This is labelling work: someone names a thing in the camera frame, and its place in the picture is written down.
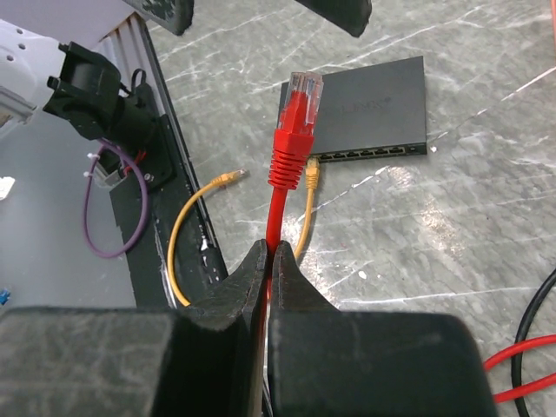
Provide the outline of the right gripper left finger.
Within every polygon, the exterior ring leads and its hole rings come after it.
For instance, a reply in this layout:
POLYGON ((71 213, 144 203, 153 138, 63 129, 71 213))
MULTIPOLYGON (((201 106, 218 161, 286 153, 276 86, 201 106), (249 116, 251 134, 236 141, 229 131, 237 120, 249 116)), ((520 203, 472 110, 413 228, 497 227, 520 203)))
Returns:
POLYGON ((258 416, 268 249, 173 308, 11 308, 4 416, 258 416))

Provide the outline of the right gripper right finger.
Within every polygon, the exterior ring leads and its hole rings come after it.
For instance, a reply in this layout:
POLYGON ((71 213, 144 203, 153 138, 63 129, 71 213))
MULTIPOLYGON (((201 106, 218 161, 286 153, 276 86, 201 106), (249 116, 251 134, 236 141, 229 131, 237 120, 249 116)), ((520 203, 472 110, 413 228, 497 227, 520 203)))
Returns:
POLYGON ((345 311, 299 270, 272 267, 268 378, 277 416, 494 416, 477 345, 459 318, 345 311))

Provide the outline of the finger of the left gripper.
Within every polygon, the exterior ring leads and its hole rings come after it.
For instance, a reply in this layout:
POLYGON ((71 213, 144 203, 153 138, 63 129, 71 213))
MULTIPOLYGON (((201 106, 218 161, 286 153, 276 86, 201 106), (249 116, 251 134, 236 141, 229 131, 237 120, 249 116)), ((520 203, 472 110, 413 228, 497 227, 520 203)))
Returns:
POLYGON ((149 19, 176 36, 192 24, 194 0, 124 0, 143 18, 149 19))
POLYGON ((352 37, 360 37, 364 33, 373 11, 371 0, 296 0, 296 2, 352 37))

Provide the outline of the black network switch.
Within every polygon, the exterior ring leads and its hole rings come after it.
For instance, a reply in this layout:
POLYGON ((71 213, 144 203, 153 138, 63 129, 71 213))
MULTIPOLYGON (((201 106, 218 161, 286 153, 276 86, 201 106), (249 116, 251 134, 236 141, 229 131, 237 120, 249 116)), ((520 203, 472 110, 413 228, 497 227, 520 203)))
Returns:
POLYGON ((311 156, 340 162, 427 153, 423 56, 322 78, 311 156))

